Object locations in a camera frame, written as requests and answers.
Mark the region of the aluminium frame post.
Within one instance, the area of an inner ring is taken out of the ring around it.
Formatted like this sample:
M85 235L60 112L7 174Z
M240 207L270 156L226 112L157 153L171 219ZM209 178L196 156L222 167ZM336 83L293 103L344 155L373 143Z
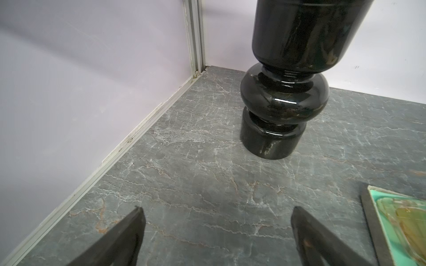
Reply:
M183 0L191 71L194 78L206 69L202 6L199 0Z

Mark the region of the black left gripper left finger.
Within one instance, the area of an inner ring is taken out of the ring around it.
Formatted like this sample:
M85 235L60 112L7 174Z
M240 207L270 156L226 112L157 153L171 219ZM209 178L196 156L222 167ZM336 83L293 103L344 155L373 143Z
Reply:
M135 209L111 228L70 266L135 266L144 239L146 218L142 207Z

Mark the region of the green glasses case open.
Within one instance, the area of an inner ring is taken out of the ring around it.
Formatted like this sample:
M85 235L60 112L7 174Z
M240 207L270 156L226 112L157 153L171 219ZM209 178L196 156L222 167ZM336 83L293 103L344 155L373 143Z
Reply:
M426 201L366 185L361 192L380 266L426 264Z

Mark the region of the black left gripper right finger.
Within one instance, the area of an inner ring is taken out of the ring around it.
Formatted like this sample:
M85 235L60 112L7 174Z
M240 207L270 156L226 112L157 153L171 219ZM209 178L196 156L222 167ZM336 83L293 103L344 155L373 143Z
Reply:
M296 248L304 266L370 266L371 264L334 235L304 208L291 216Z

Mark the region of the black glossy vase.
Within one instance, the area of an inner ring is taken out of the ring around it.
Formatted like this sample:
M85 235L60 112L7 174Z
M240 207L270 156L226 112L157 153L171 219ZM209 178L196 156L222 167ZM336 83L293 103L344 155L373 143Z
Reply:
M258 1L244 75L240 139L268 160L290 156L307 122L327 105L323 73L343 57L371 1Z

